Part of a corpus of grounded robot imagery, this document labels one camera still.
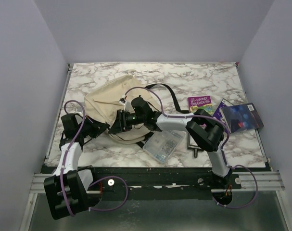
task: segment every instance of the gray floor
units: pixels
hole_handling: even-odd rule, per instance
[[[250,192],[235,194],[231,205],[246,203]],[[112,207],[119,202],[102,202]],[[213,201],[127,201],[113,212],[83,212],[74,218],[53,220],[40,194],[31,231],[287,231],[275,192],[260,192],[245,209],[223,209]]]

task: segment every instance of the bag handle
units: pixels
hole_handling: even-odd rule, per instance
[[[175,109],[177,112],[180,112],[180,113],[183,113],[183,114],[187,114],[187,113],[190,113],[189,110],[181,110],[180,106],[179,106],[179,103],[178,103],[178,100],[176,98],[176,95],[174,93],[174,91],[170,88],[170,86],[168,86],[167,84],[164,84],[164,83],[154,83],[154,84],[150,84],[148,86],[146,86],[145,88],[147,89],[151,89],[153,88],[155,85],[163,85],[164,87],[166,87],[170,94],[171,94],[171,97],[173,98],[173,101],[174,101],[174,105],[175,105]]]

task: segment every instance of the purple book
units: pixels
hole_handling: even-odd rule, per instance
[[[223,107],[229,107],[229,106],[233,106],[233,104],[225,99],[222,99],[221,103],[217,106],[217,109],[213,113],[212,117],[225,123],[225,120],[220,112],[220,109]]]
[[[207,96],[196,96],[188,97],[189,110],[190,112],[196,112],[197,109],[204,109],[210,115],[213,114],[214,110],[212,107],[211,97]]]

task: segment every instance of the robotic arm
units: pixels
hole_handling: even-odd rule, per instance
[[[117,134],[120,132],[130,131],[133,125],[144,124],[150,131],[178,130],[187,131],[198,146],[207,151],[212,163],[213,173],[210,182],[206,186],[211,188],[224,188],[227,184],[231,169],[226,166],[225,160],[220,149],[220,143],[224,138],[224,128],[219,123],[208,119],[210,115],[203,109],[198,109],[195,113],[180,115],[163,115],[161,112],[153,111],[148,103],[141,97],[135,98],[131,102],[134,113],[127,111],[130,106],[126,100],[121,99],[124,110],[117,111],[117,117],[114,124],[109,129],[109,134]],[[68,149],[69,143],[76,134],[80,125],[76,119],[76,114],[66,114],[61,117],[64,131],[60,141],[60,149],[62,151],[60,163],[52,177],[46,178],[44,181],[44,189],[48,199],[50,211],[54,219],[60,219],[69,216],[70,213],[66,207],[60,186],[60,172],[63,170],[63,181],[65,185],[65,193],[74,214],[88,210],[90,206],[95,206],[99,202],[96,200],[88,201],[87,189],[95,180],[94,169],[92,166],[78,168],[78,160],[81,156],[84,139],[87,136],[96,138],[102,134],[109,125],[100,123],[86,117],[85,124],[68,150],[65,164],[63,158]]]

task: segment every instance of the marble pattern surface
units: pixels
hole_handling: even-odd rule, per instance
[[[168,84],[175,92],[182,109],[188,108],[187,97],[210,95],[213,107],[222,98],[233,104],[246,103],[235,64],[161,64],[161,63],[87,63],[74,64],[64,102],[78,100],[107,81],[130,74],[145,86],[153,83]],[[170,93],[164,87],[153,90],[162,98],[164,109],[175,113]],[[69,112],[78,110],[71,104]],[[51,147],[48,166],[57,166],[61,156],[59,141],[63,127],[58,121]],[[210,167],[206,152],[193,158],[187,150],[187,139],[177,147],[165,164],[161,164],[145,153],[136,144],[124,145],[110,139],[107,133],[84,146],[79,166],[95,167]],[[241,164],[248,167],[264,167],[262,155],[254,130],[235,133],[225,145],[225,153],[231,165]]]

